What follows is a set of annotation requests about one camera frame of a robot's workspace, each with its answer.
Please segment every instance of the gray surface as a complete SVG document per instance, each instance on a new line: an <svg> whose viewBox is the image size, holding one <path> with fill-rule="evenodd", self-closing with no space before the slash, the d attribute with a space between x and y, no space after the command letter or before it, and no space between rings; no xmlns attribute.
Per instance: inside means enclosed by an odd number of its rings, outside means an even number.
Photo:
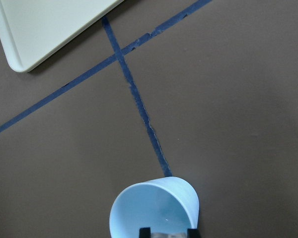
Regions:
<svg viewBox="0 0 298 238"><path fill-rule="evenodd" d="M193 1L127 0L123 47ZM28 74L0 45L0 125L113 54L98 22ZM298 238L298 0L214 0L126 56L206 238ZM128 185L162 177L117 62L0 134L0 238L109 237Z"/></svg>
<svg viewBox="0 0 298 238"><path fill-rule="evenodd" d="M116 196L163 176L128 90L114 63L0 134L0 238L110 237Z"/></svg>
<svg viewBox="0 0 298 238"><path fill-rule="evenodd" d="M205 237L298 238L298 1L214 1L126 59Z"/></svg>

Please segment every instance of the white plastic tray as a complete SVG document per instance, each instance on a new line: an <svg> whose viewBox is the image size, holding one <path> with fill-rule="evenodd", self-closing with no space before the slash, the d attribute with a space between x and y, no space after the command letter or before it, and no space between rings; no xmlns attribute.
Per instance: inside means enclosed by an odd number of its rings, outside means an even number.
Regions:
<svg viewBox="0 0 298 238"><path fill-rule="evenodd" d="M30 71L123 0L0 0L10 67Z"/></svg>

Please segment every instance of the blue tape strip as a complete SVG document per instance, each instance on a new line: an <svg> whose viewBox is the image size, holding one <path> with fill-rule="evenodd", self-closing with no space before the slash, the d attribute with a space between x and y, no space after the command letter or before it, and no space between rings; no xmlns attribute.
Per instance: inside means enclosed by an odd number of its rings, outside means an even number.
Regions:
<svg viewBox="0 0 298 238"><path fill-rule="evenodd" d="M17 116L12 118L8 122L6 122L5 124L1 125L0 126L0 133L3 132L5 129L9 128L10 126L14 125L15 123L17 123L21 119L25 118L26 116L28 116L32 112L34 112L34 111L38 110L39 108L43 107L45 104L47 104L50 101L56 99L58 96L66 93L70 89L72 89L75 86L77 86L78 84L82 83L83 81L85 81L89 77L93 76L94 74L96 74L97 72L99 72L103 68L107 67L108 65L110 65L111 63L113 63L116 60L117 60L117 58L116 58L115 55L112 55L112 56L108 57L107 59L105 59L104 61L102 61L98 65L94 66L93 68L91 68L87 72L83 73L82 75L75 78L74 80L72 80L68 84L64 85L62 88L59 88L58 90L56 90L55 92L53 92L49 96L45 97L44 99L42 99L38 103L34 104L33 106L31 106L28 109L24 110L23 112L21 112L20 114L18 114Z"/></svg>
<svg viewBox="0 0 298 238"><path fill-rule="evenodd" d="M199 0L180 13L176 14L169 20L165 21L161 25L157 26L151 33L146 33L142 35L140 38L136 39L135 41L131 42L129 45L124 47L121 51L123 55L126 55L136 49L137 47L141 46L142 44L146 43L148 40L151 40L153 37L156 37L157 35L161 34L164 32L166 29L170 28L174 24L178 23L181 21L183 18L187 17L188 15L191 15L193 12L199 10L212 0Z"/></svg>
<svg viewBox="0 0 298 238"><path fill-rule="evenodd" d="M154 148L154 151L155 151L155 153L158 157L158 160L160 162L162 171L163 171L163 173L166 177L172 176L171 169L169 167L169 164L168 164L167 160L165 159L165 157L163 155L163 152L162 152L161 146L159 144L158 138L155 134L155 131L154 131L153 127L150 124L150 118L148 116L148 113L146 112L144 103L141 100L140 93L139 93L139 91L137 89L137 86L134 82L133 76L132 76L132 74L131 74L128 66L127 66L127 63L126 63L125 58L123 56L123 53L122 53L122 51L121 51L121 49L118 45L118 42L117 42L116 37L114 35L114 32L113 32L113 30L112 30L106 16L102 18L102 23L103 23L104 29L105 29L105 31L108 35L109 41L110 41L110 43L111 43L111 45L114 49L114 52L115 52L116 57L118 59L118 62L121 66L121 69L124 73L124 76L125 76L126 80L128 81L128 83L130 84L130 87L129 87L130 91L131 91L131 93L132 93L132 95L135 99L135 102L136 102L138 111L140 113L140 116L141 116L141 118L143 119L143 121L145 123L147 133L149 135L149 138L150 138L150 141L151 141L152 146Z"/></svg>

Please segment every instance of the cup rim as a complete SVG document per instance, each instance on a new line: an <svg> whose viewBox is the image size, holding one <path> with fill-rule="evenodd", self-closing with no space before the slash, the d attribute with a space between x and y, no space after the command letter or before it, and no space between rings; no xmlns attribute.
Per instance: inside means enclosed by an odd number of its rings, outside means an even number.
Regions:
<svg viewBox="0 0 298 238"><path fill-rule="evenodd" d="M193 220L192 218L189 216L189 211L187 209L187 207L184 205L184 203L172 192L170 191L168 188L164 187L164 186L161 186L160 184L156 184L156 183L153 183L153 182L150 182L150 181L146 181L146 182L139 182L139 183L136 183L136 184L133 184L133 185L130 185L129 187L125 188L123 191L121 191L119 193L119 195L116 197L111 209L110 209L110 215L109 215L109 230L110 230L110 234L112 235L112 232L111 232L111 220L112 220L112 210L113 210L113 207L115 206L116 202L118 201L118 199L124 195L124 193L127 192L127 190L133 188L133 187L137 187L137 186L141 186L141 185L150 185L150 186L154 186L154 187L158 187L166 192L168 192L170 195L172 195L172 197L174 197L178 203L182 206L182 208L184 209L188 219L189 219L189 222L190 222L190 225L191 227L190 228L193 228L194 227L194 224L193 224Z"/></svg>

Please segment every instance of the light blue cup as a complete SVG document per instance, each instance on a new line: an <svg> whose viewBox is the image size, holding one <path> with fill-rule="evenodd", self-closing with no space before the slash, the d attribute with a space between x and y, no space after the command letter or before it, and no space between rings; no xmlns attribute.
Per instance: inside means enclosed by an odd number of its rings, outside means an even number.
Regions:
<svg viewBox="0 0 298 238"><path fill-rule="evenodd" d="M152 233L186 233L198 224L199 198L185 180L166 177L124 189L110 212L112 238L138 238L139 229Z"/></svg>

